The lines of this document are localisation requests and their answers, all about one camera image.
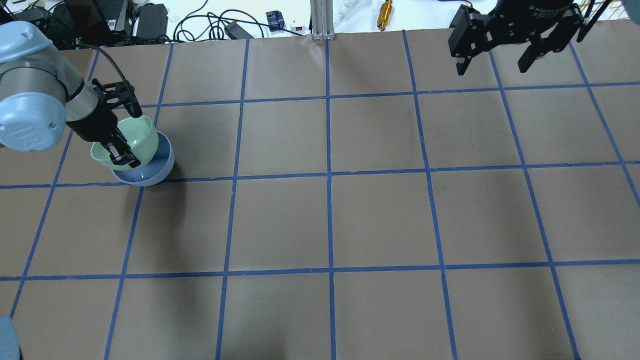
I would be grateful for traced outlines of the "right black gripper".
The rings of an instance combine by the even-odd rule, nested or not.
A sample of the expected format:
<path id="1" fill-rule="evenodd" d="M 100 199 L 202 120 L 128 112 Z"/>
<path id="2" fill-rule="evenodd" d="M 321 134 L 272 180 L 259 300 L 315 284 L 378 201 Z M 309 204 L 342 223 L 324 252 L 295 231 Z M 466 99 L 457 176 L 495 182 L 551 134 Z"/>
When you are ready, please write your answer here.
<path id="1" fill-rule="evenodd" d="M 499 0 L 487 14 L 461 5 L 451 20 L 448 39 L 455 70 L 463 76 L 473 57 L 508 44 L 529 44 L 518 60 L 524 74 L 547 53 L 559 53 L 585 24 L 572 0 Z"/>

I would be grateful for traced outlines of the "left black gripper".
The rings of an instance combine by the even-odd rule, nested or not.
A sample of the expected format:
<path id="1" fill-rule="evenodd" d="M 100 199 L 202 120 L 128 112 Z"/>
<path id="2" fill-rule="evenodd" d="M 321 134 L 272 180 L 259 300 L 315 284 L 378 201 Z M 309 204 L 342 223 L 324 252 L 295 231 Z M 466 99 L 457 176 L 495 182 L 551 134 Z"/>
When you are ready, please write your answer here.
<path id="1" fill-rule="evenodd" d="M 128 80 L 103 84 L 98 79 L 83 84 L 67 102 L 67 126 L 86 142 L 106 142 L 114 166 L 141 166 L 126 137 L 116 131 L 119 122 L 114 109 L 124 107 L 130 117 L 138 117 L 138 98 Z"/>

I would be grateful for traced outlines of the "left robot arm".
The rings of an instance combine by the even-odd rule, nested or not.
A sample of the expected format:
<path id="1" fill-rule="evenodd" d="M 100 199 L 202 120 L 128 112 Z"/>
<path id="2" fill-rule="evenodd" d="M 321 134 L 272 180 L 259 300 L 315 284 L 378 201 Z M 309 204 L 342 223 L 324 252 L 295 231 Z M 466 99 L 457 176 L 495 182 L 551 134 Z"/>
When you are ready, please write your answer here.
<path id="1" fill-rule="evenodd" d="M 142 116 L 135 88 L 109 54 L 119 82 L 90 82 L 33 23 L 17 20 L 0 28 L 1 146 L 20 152 L 50 150 L 69 128 L 85 142 L 104 148 L 115 166 L 143 161 L 118 128 L 114 109 Z"/>

